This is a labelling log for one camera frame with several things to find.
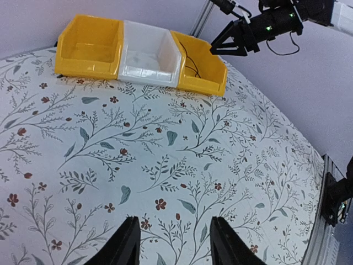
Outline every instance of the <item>table surface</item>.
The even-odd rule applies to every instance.
[[[1,264],[83,264],[127,216],[141,264],[211,264],[224,217],[267,264],[300,264],[323,160],[241,73],[224,97],[0,61]]]

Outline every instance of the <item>plastic container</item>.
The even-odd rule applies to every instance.
[[[177,87],[181,53],[167,29],[124,21],[119,80]]]
[[[117,79],[123,41],[123,21],[77,15],[59,37],[55,72]]]
[[[171,31],[181,53],[181,70],[178,89],[202,94],[223,96],[226,90],[228,69],[221,59],[211,54],[211,45],[203,40]],[[186,57],[186,51],[192,60]]]

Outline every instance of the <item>white plastic bin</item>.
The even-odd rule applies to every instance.
[[[124,20],[119,80],[177,87],[180,63],[169,30]]]

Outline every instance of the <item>yellow bin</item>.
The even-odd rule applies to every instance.
[[[123,44],[123,21],[76,15],[59,37],[55,72],[117,79]]]
[[[211,54],[211,45],[207,41],[192,36],[176,31],[170,32],[181,53],[177,88],[223,96],[226,91],[228,69],[218,56]]]

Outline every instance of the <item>white wall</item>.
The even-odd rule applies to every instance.
[[[204,0],[0,0],[0,59],[54,45],[76,14],[189,33]]]
[[[242,3],[260,14],[258,0]],[[201,38],[211,42],[231,20],[234,17],[214,8]],[[259,53],[225,59],[345,173],[353,155],[353,38],[311,22],[304,23],[302,36],[293,36],[301,47],[299,54],[276,56],[261,43]],[[289,34],[272,41],[271,47],[279,52],[296,49]]]

